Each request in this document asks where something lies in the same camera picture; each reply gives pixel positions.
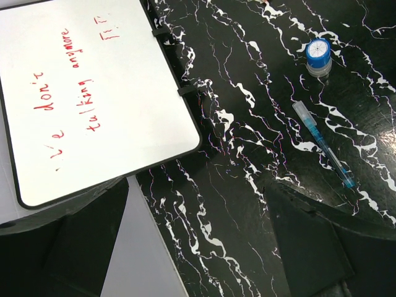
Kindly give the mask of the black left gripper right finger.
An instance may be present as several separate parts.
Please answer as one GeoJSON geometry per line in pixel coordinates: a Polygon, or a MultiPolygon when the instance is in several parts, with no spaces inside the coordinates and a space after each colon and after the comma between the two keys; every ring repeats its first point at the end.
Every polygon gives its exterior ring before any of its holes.
{"type": "Polygon", "coordinates": [[[395,229],[264,186],[292,296],[395,296],[395,229]]]}

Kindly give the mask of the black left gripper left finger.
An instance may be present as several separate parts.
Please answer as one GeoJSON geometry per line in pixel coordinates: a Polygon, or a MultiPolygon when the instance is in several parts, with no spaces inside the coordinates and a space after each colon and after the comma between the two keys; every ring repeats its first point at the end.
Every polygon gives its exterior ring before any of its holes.
{"type": "Polygon", "coordinates": [[[1,296],[100,296],[126,206],[126,178],[1,224],[1,296]]]}

